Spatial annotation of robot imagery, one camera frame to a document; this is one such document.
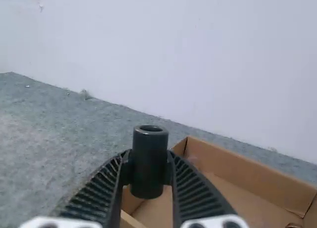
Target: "cardboard flap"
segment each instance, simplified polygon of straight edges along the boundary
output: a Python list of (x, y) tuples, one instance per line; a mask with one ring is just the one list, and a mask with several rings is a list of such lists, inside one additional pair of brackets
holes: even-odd
[(132, 216), (121, 210), (120, 228), (147, 228)]
[(308, 212), (304, 217), (304, 228), (317, 227), (317, 196), (315, 196)]
[(187, 138), (185, 156), (198, 158), (196, 166), (201, 171), (212, 172), (301, 218), (317, 192), (300, 180), (193, 137)]

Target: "black cylindrical object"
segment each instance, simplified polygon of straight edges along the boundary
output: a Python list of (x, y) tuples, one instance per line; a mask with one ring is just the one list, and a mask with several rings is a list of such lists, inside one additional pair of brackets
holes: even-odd
[(131, 193), (152, 199), (163, 193), (167, 164), (168, 131), (163, 127), (136, 126), (133, 132)]

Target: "carpet floor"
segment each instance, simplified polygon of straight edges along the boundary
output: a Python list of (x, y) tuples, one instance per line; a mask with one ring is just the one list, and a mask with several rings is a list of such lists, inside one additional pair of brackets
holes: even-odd
[(317, 185), (317, 165), (125, 106), (0, 74), (0, 224), (49, 214), (57, 202), (116, 153), (132, 146), (135, 125), (170, 132), (172, 147), (187, 135), (216, 143)]

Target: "open cardboard box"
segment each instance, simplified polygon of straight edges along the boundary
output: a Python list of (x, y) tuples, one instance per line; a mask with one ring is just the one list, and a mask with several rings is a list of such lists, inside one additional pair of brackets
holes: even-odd
[[(285, 228), (296, 223), (317, 228), (317, 189), (296, 178), (228, 151), (187, 137), (173, 149), (189, 159), (229, 201), (250, 228)], [(121, 228), (172, 228), (172, 192), (142, 200), (123, 191)]]

